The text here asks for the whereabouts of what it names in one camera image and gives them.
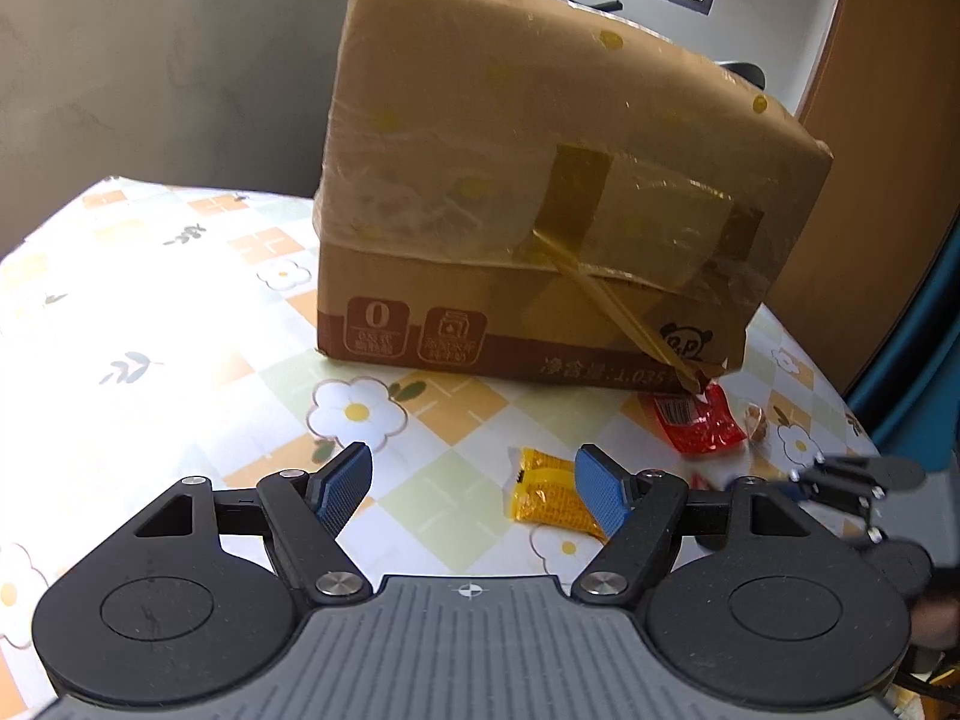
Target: black cable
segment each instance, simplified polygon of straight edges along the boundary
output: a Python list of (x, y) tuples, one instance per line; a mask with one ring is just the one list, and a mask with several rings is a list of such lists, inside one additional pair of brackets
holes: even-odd
[(899, 687), (904, 690), (911, 690), (920, 696), (926, 696), (935, 701), (943, 701), (947, 704), (953, 704), (954, 707), (960, 707), (960, 691), (954, 690), (953, 688), (941, 688), (939, 685), (930, 685), (919, 677), (914, 677), (912, 674), (907, 674), (904, 671), (896, 672), (894, 685), (899, 685)]

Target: tablecloth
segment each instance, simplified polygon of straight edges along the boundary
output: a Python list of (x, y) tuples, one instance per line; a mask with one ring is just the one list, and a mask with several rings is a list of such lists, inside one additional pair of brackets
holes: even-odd
[[(767, 436), (696, 463), (647, 396), (328, 360), (310, 215), (309, 199), (112, 177), (0, 264), (0, 720), (53, 696), (30, 639), (40, 594), (187, 475), (249, 487), (366, 440), (373, 486), (338, 541), (374, 586), (554, 573), (568, 587), (600, 545), (506, 517), (520, 447), (572, 459), (594, 442), (630, 470), (712, 485), (875, 451), (765, 308), (721, 384), (735, 415), (766, 409)], [(255, 538), (224, 547), (266, 563)]]

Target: red snack packet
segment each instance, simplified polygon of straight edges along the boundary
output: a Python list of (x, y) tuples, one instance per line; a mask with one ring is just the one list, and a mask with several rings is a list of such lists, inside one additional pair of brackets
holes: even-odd
[(654, 406), (670, 443), (685, 455), (718, 452), (747, 440), (717, 382), (710, 382), (703, 395), (656, 395)]

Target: white flower print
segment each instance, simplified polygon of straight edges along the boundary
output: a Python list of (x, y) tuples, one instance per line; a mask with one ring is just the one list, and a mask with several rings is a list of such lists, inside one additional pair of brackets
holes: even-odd
[(376, 452), (407, 425), (402, 406), (390, 399), (382, 382), (368, 376), (320, 382), (313, 402), (316, 405), (306, 418), (310, 430), (342, 447), (363, 442)]
[(784, 442), (784, 452), (796, 466), (810, 466), (820, 454), (820, 447), (800, 425), (779, 425), (776, 435)]
[(544, 563), (544, 570), (556, 574), (563, 589), (569, 591), (603, 544), (586, 533), (538, 525), (530, 533), (530, 547)]
[(800, 373), (800, 366), (797, 365), (797, 361), (794, 359), (793, 355), (785, 349), (777, 349), (772, 352), (776, 364), (783, 368), (787, 373), (792, 373), (796, 375)]
[(30, 646), (30, 622), (47, 581), (19, 544), (0, 545), (0, 638), (24, 650)]
[(292, 260), (274, 260), (256, 271), (256, 277), (270, 289), (282, 293), (306, 284), (310, 280), (310, 271)]

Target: wall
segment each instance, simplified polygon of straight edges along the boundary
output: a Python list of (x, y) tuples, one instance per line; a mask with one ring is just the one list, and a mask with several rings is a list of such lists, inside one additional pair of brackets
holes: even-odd
[[(577, 0), (589, 4), (603, 0)], [(621, 0), (620, 15), (712, 57), (754, 62), (767, 89), (798, 110), (837, 0), (713, 0), (709, 15), (666, 0)]]
[(0, 0), (0, 257), (106, 175), (313, 194), (346, 0)]

